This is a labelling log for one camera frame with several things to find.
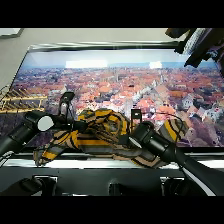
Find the yellow and black striped fabric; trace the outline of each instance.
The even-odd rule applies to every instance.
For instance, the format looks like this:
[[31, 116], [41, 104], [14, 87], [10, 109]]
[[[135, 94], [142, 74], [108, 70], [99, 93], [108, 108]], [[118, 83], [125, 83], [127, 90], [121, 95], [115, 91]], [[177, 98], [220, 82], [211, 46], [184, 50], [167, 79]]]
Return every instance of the yellow and black striped fabric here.
[[91, 154], [95, 157], [130, 160], [143, 167], [158, 167], [158, 164], [162, 164], [158, 157], [147, 150], [130, 149], [125, 145], [119, 145], [119, 137], [130, 134], [131, 128], [129, 119], [121, 113], [108, 109], [96, 111], [86, 109], [78, 116], [78, 120], [88, 123], [85, 133], [78, 133], [78, 131], [55, 133], [54, 138], [50, 144], [43, 148], [43, 151], [34, 152], [36, 165], [43, 165], [54, 160], [65, 148], [74, 148], [76, 151]]

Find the black metal frame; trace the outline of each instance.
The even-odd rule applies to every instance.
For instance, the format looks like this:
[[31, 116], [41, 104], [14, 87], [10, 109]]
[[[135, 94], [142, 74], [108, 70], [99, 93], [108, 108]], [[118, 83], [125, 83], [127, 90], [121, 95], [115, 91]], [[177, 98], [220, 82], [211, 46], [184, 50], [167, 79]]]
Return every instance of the black metal frame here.
[[[52, 52], [52, 51], [82, 51], [82, 50], [127, 50], [127, 49], [175, 49], [178, 46], [178, 41], [172, 42], [134, 42], [134, 41], [123, 41], [123, 42], [113, 42], [113, 43], [64, 43], [64, 44], [40, 44], [40, 45], [31, 45], [13, 78], [12, 84], [16, 78], [16, 75], [19, 69], [22, 66], [22, 63], [28, 53], [32, 52]], [[185, 153], [214, 153], [207, 158], [217, 158], [220, 155], [217, 153], [224, 153], [223, 147], [182, 147], [182, 150]]]

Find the white wall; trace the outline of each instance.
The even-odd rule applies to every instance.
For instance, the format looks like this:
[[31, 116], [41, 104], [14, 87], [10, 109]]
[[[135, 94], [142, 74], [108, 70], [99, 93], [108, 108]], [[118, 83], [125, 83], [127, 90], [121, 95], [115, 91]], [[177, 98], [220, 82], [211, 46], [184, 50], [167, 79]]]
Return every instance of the white wall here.
[[0, 28], [0, 36], [17, 34], [21, 28]]

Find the black equipment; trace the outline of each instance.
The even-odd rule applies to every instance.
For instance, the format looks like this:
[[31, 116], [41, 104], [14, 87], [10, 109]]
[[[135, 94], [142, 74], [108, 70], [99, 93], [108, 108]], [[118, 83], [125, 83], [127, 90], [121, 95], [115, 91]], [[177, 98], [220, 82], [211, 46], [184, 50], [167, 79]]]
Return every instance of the black equipment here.
[[[18, 153], [39, 132], [50, 129], [85, 131], [87, 124], [83, 121], [67, 119], [73, 93], [65, 93], [60, 100], [58, 115], [51, 115], [41, 111], [28, 112], [25, 122], [15, 128], [8, 136], [0, 139], [0, 156], [9, 151]], [[181, 149], [164, 137], [160, 136], [151, 122], [142, 122], [129, 136], [130, 142], [137, 147], [149, 150], [159, 156], [164, 162], [176, 162], [183, 171], [196, 182], [207, 195], [224, 195], [224, 173], [211, 169], [185, 155]], [[119, 183], [110, 185], [110, 195], [122, 195]]]

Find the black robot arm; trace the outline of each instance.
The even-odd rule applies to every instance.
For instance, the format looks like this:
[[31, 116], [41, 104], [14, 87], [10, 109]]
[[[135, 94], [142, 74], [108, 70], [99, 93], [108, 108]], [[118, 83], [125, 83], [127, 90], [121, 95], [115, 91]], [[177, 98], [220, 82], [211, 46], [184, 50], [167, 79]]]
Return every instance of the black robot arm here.
[[180, 148], [160, 136], [151, 122], [143, 122], [137, 126], [129, 137], [132, 143], [148, 149], [164, 162], [176, 162], [209, 196], [224, 196], [224, 173], [209, 168], [190, 156]]

